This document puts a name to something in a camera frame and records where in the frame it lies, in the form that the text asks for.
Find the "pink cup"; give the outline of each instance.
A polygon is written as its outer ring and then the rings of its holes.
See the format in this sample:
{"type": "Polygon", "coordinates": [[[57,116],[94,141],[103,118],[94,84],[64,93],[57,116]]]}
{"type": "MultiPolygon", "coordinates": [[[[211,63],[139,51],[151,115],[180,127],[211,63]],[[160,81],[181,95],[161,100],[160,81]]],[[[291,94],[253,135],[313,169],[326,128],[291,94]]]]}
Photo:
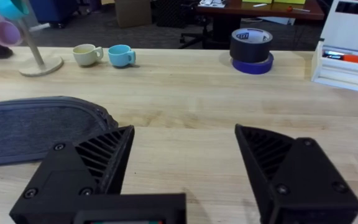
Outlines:
{"type": "Polygon", "coordinates": [[[13,23],[0,20],[0,45],[12,47],[23,42],[22,33],[13,23]]]}

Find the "blue cup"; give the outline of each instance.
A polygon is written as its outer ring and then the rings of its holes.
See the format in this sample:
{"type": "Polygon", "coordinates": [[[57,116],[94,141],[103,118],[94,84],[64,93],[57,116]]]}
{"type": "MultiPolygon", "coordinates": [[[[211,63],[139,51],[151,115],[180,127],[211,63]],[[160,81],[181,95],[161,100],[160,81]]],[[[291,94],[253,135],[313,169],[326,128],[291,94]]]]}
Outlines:
{"type": "Polygon", "coordinates": [[[114,45],[109,48],[110,63],[117,67],[123,67],[128,64],[134,64],[136,60],[136,54],[131,51],[131,47],[128,45],[114,45]]]}
{"type": "Polygon", "coordinates": [[[22,0],[0,0],[0,15],[16,21],[29,14],[29,8],[22,0]]]}

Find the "beige teacup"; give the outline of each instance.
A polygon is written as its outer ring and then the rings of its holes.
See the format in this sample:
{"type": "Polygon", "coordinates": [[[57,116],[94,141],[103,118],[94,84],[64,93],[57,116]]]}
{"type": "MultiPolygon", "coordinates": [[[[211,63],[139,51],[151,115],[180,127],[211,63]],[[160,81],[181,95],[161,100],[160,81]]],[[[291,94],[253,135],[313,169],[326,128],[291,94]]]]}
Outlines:
{"type": "Polygon", "coordinates": [[[93,44],[81,44],[73,49],[73,55],[79,65],[88,66],[103,58],[103,49],[93,44]]]}

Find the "desk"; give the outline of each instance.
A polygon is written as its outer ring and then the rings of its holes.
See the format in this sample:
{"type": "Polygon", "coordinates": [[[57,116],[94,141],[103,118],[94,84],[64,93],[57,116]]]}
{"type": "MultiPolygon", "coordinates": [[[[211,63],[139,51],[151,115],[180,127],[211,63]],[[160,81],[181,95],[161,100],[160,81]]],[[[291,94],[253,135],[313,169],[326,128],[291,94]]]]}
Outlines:
{"type": "MultiPolygon", "coordinates": [[[[17,55],[0,60],[0,101],[75,96],[133,124],[122,192],[186,192],[189,224],[259,224],[236,123],[315,138],[358,196],[358,92],[310,82],[311,52],[273,52],[271,72],[246,75],[227,50],[138,49],[137,66],[115,69],[106,56],[80,68],[71,49],[40,47],[65,64],[27,78],[17,69],[30,50],[12,49],[17,55]]],[[[8,213],[38,165],[0,166],[0,224],[12,223],[8,213]]]]}
{"type": "Polygon", "coordinates": [[[306,0],[304,5],[274,2],[262,7],[253,7],[256,4],[258,3],[227,0],[224,8],[197,7],[198,13],[213,17],[211,45],[217,45],[218,48],[226,49],[229,45],[231,33],[240,28],[241,17],[245,16],[276,16],[305,20],[324,19],[324,13],[318,5],[317,0],[306,0]],[[310,12],[297,10],[288,12],[287,8],[289,6],[307,9],[310,12]]]}

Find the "cup handle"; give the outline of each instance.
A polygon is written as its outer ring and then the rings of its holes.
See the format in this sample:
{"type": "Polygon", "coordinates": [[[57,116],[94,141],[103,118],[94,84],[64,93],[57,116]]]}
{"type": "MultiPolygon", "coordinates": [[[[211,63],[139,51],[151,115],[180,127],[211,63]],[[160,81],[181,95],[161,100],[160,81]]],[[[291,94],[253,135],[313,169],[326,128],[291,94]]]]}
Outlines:
{"type": "Polygon", "coordinates": [[[129,63],[135,63],[135,60],[136,60],[135,52],[134,51],[128,51],[127,55],[128,55],[129,63]]]}
{"type": "Polygon", "coordinates": [[[98,60],[101,60],[103,58],[103,48],[96,47],[93,51],[96,52],[96,54],[99,53],[98,60]]]}

